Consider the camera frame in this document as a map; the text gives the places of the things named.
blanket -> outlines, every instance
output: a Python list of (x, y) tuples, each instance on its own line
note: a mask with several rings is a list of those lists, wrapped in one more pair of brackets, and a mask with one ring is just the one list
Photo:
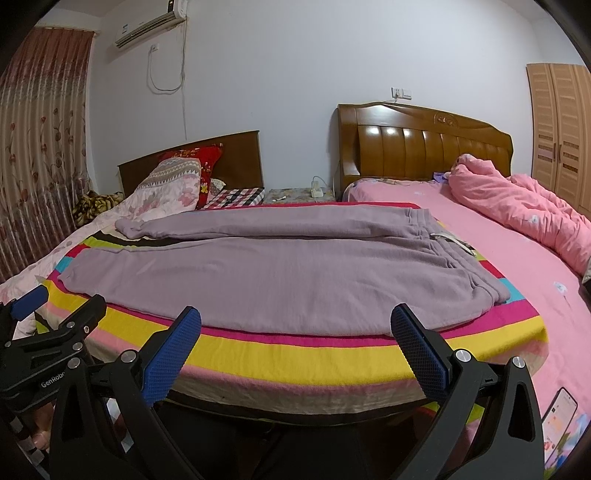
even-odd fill
[(591, 222), (523, 174), (506, 179), (489, 160), (462, 155), (449, 177), (462, 205), (554, 250), (579, 275), (591, 257)]

striped blanket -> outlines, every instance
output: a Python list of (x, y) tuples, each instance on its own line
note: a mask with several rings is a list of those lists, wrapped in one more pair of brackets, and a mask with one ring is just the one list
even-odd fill
[[(408, 203), (390, 205), (418, 208)], [(98, 232), (73, 248), (44, 282), (50, 297), (41, 315), (56, 327), (86, 300), (68, 292), (58, 280), (83, 249), (133, 243)], [(519, 355), (533, 374), (548, 354), (544, 323), (493, 265), (481, 255), (478, 260), (509, 288), (511, 298), (443, 336), (453, 349), (465, 348), (480, 360), (505, 363)], [(110, 304), (87, 344), (94, 356), (112, 361), (126, 349), (140, 348), (152, 333), (170, 323)], [(271, 419), (274, 414), (362, 414), (423, 398), (393, 338), (278, 335), (213, 327), (203, 328), (173, 389), (185, 400), (194, 399), (200, 408), (204, 402), (251, 408)]]

air conditioner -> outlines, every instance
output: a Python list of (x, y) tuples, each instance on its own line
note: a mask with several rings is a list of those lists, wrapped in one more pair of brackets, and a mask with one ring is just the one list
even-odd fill
[(117, 32), (115, 47), (127, 48), (147, 34), (172, 28), (187, 19), (187, 0), (169, 0), (167, 4), (168, 12), (164, 15), (151, 20), (138, 19), (124, 24)]

wardrobe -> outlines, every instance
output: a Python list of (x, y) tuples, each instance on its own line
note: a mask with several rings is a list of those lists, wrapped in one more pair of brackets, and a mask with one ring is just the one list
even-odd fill
[(563, 63), (527, 66), (534, 115), (532, 177), (591, 219), (591, 74)]

power strip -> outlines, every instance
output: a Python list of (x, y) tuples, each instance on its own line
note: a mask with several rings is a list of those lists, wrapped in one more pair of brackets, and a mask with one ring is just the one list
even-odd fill
[(312, 182), (312, 198), (318, 199), (324, 196), (324, 192), (320, 187), (320, 182), (318, 180), (314, 180)]

